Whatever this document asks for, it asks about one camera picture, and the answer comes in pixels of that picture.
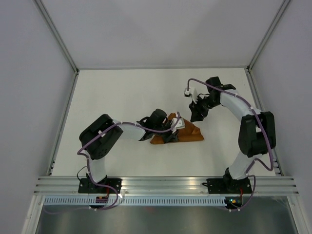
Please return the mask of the brown cloth napkin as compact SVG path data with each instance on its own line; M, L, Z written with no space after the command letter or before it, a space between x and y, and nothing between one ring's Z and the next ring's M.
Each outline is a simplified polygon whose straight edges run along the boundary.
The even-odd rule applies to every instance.
M189 122L188 120L184 119L184 121L185 121L185 128L180 129L178 131L177 136L178 136L179 141L177 143L203 141L204 137L201 134L200 129L196 127L193 123ZM164 144L160 135L155 135L150 141L150 143L153 145Z

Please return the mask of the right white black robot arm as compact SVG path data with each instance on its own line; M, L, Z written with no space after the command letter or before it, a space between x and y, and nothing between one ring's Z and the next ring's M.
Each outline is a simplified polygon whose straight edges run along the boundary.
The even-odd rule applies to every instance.
M276 146L275 120L272 112L263 112L246 101L232 84L222 84L219 77L211 77L203 85L208 94L201 97L188 85L184 91L191 97L191 122L203 121L210 109L226 107L240 122L239 153L226 168L222 178L209 178L203 183L210 194L251 194L248 173L256 161L268 171L273 170L272 150Z

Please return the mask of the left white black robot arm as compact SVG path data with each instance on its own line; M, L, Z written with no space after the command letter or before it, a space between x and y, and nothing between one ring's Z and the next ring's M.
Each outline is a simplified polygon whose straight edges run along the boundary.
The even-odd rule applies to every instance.
M185 122L180 113L174 113L173 119L161 109L155 109L150 116L136 122L118 121L108 114L101 115L89 125L79 136L81 148L77 155L86 158L87 185L95 193L102 193L106 188L113 187L108 182L105 171L105 157L120 139L146 141L160 137L164 143L178 141L178 131L185 128Z

